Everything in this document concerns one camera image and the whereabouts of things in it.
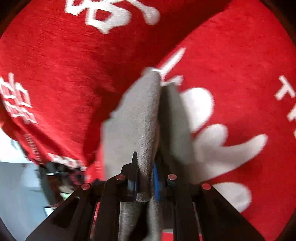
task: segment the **gray towel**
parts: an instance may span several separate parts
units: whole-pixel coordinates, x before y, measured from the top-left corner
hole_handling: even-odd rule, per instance
[[[190,183],[186,167],[194,163],[191,133],[182,100],[173,83],[162,87],[158,121],[162,143],[177,161],[178,173]]]
[[[120,173],[130,163],[134,151],[138,152],[139,193],[137,202],[121,203],[119,240],[129,238],[141,212],[141,203],[147,202],[149,220],[156,220],[158,208],[151,198],[151,170],[158,146],[157,113],[160,96],[160,76],[149,72],[137,80],[124,94],[118,108],[103,126],[103,146],[106,178]],[[148,224],[151,240],[160,240],[159,221]]]

